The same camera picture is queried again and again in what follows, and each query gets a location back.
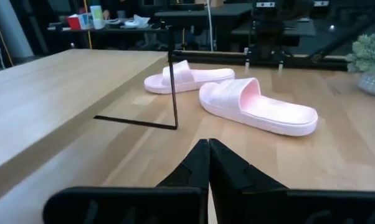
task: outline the white pot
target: white pot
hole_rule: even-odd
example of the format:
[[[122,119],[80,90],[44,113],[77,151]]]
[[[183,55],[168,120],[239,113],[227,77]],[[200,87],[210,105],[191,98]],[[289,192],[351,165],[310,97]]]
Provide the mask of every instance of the white pot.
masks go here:
[[[375,75],[371,73],[364,73],[358,81],[358,86],[361,90],[375,95]]]

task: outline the potted plant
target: potted plant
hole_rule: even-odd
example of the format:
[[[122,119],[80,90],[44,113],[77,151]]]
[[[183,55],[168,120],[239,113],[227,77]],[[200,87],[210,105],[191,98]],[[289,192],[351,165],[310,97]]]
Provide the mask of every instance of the potted plant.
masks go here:
[[[360,36],[352,50],[353,53],[346,56],[348,71],[360,73],[359,88],[375,95],[375,33]]]

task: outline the wooden tabletop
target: wooden tabletop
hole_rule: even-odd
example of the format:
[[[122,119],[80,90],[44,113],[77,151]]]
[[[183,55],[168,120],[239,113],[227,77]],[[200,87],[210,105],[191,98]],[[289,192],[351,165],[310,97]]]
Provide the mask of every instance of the wooden tabletop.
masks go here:
[[[148,93],[142,85],[147,75],[164,66],[165,62],[156,63],[125,81],[118,98],[99,114],[172,124],[171,96]],[[31,155],[31,164],[24,164],[31,172],[1,192],[0,224],[42,223],[45,201],[66,187],[153,187],[203,138],[219,139],[290,188],[375,190],[375,96],[358,90],[356,76],[294,69],[278,75],[262,68],[246,74],[243,66],[191,66],[230,67],[237,78],[258,78],[265,96],[314,107],[319,114],[317,130],[292,138],[222,119],[201,107],[197,91],[177,94],[180,126],[175,131],[88,119],[63,131],[43,154]],[[76,91],[87,92],[83,87]],[[215,224],[211,199],[208,206],[209,223]]]
[[[0,185],[4,175],[28,172],[26,161],[38,162],[61,133],[92,119],[122,84],[163,60],[164,52],[68,50],[0,71]]]

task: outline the wooden table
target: wooden table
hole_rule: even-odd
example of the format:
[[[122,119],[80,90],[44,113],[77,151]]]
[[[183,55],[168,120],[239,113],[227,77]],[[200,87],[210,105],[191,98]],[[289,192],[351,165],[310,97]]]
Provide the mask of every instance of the wooden table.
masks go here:
[[[128,63],[123,59],[125,57],[130,59]],[[43,129],[46,126],[37,123],[39,119],[31,118],[30,125],[34,129],[45,130],[41,136],[53,137],[46,143],[37,141],[39,148],[31,151],[22,163],[14,163],[8,172],[2,173],[6,180],[18,177],[19,181],[8,182],[3,187],[5,190],[0,190],[1,224],[41,223],[40,213],[45,201],[56,191],[70,186],[155,186],[203,138],[221,140],[255,167],[290,188],[375,190],[375,96],[359,91],[356,77],[343,72],[286,69],[282,75],[277,75],[275,70],[252,68],[249,74],[245,74],[243,66],[192,64],[192,68],[203,69],[231,67],[237,78],[258,78],[264,95],[316,108],[320,116],[318,129],[301,138],[279,136],[213,116],[200,106],[197,91],[177,95],[180,126],[176,131],[90,119],[94,112],[99,111],[98,114],[109,116],[172,124],[171,96],[154,95],[143,89],[143,79],[149,74],[159,73],[166,66],[165,61],[154,62],[154,58],[160,60],[163,56],[156,52],[129,54],[76,50],[0,73],[0,84],[6,80],[16,82],[17,78],[6,78],[16,75],[24,80],[21,83],[25,85],[40,81],[46,91],[36,92],[24,102],[37,102],[30,113],[42,110],[57,120],[51,122],[52,129]],[[47,80],[62,73],[84,73],[90,78],[80,78],[85,80],[82,83],[75,80],[75,88],[66,83],[63,85],[68,88],[50,88],[56,86],[56,82]],[[114,83],[102,84],[107,80],[106,76]],[[94,96],[111,91],[106,86],[120,89],[115,90],[116,100],[108,106],[104,104],[110,100],[99,100],[106,103],[84,109],[84,105],[95,105],[93,99],[98,98]],[[21,105],[26,103],[21,100],[26,99],[30,93],[28,90],[35,89],[20,88],[27,91],[23,97],[7,95],[13,88],[7,88],[5,84],[0,95],[19,97],[20,102],[13,102],[22,108]],[[62,96],[62,100],[46,103],[39,100],[49,93]],[[68,106],[59,108],[63,101],[67,101]],[[71,114],[82,114],[85,119],[67,125],[67,129],[55,128],[54,124],[59,122],[75,120]],[[19,122],[25,123],[26,129],[30,128],[27,121]],[[0,128],[7,130],[10,126]],[[19,142],[21,145],[24,142],[20,137],[24,134],[21,130],[8,134],[9,137],[0,144],[14,146]],[[11,149],[3,147],[2,151]],[[216,223],[211,200],[209,223]]]

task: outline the slide sandal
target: slide sandal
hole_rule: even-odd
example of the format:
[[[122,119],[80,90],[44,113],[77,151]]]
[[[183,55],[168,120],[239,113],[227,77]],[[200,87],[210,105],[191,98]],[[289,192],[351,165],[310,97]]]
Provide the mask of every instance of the slide sandal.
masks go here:
[[[206,83],[199,92],[208,112],[277,134],[304,136],[316,129],[315,109],[261,95],[256,78]]]
[[[188,61],[173,65],[175,78],[175,92],[198,90],[207,82],[220,83],[224,80],[235,78],[235,72],[230,68],[215,70],[194,70],[190,69]],[[171,76],[169,67],[163,68],[163,74],[152,75],[145,79],[145,89],[152,93],[170,94]]]

